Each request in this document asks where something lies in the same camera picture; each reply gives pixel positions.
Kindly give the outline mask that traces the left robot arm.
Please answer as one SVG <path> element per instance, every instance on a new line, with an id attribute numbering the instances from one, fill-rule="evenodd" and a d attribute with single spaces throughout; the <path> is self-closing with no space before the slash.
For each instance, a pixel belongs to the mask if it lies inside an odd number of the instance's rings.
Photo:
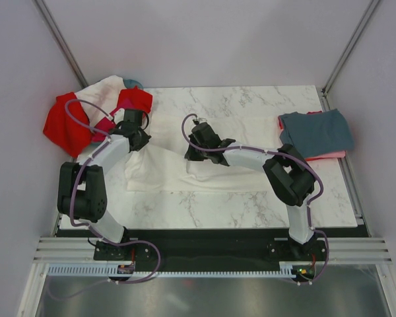
<path id="1" fill-rule="evenodd" d="M 109 253 L 118 260 L 129 257 L 132 245 L 123 238 L 126 228 L 108 211 L 105 176 L 121 159 L 147 145 L 149 123 L 146 112 L 125 109 L 122 120 L 82 162 L 65 162 L 60 168 L 57 210 L 73 227 L 88 228 L 110 243 Z"/>

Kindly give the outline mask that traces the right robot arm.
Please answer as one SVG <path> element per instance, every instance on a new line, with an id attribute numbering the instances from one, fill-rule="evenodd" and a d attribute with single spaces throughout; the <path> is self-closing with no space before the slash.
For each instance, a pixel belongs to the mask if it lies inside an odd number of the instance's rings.
<path id="1" fill-rule="evenodd" d="M 209 160 L 213 164 L 247 168 L 265 173 L 276 197 L 286 205 L 289 220 L 290 255 L 297 260 L 306 259 L 313 252 L 311 239 L 314 229 L 309 211 L 317 177 L 300 153 L 289 144 L 277 150 L 265 150 L 243 145 L 234 139 L 221 139 L 207 123 L 193 120 L 185 154 L 188 161 Z"/>

